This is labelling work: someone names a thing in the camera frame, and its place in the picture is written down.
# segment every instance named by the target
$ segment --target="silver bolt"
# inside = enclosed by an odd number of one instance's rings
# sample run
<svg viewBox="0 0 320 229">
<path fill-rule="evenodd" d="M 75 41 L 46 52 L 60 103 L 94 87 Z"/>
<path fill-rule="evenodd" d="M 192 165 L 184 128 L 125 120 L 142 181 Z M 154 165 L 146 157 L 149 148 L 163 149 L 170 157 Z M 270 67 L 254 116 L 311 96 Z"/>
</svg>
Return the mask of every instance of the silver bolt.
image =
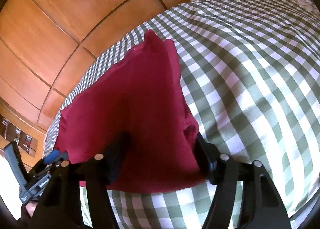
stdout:
<svg viewBox="0 0 320 229">
<path fill-rule="evenodd" d="M 99 154 L 95 155 L 94 159 L 95 160 L 102 160 L 103 159 L 103 154 L 99 153 Z"/>
<path fill-rule="evenodd" d="M 67 160 L 64 160 L 64 161 L 61 162 L 61 166 L 62 167 L 66 167 L 68 165 L 69 165 L 69 161 L 67 161 Z"/>
<path fill-rule="evenodd" d="M 262 167 L 262 163 L 259 161 L 259 160 L 255 160 L 253 162 L 253 164 L 256 166 L 256 167 Z"/>
<path fill-rule="evenodd" d="M 229 159 L 229 156 L 227 154 L 221 154 L 220 158 L 224 161 L 227 161 Z"/>
</svg>

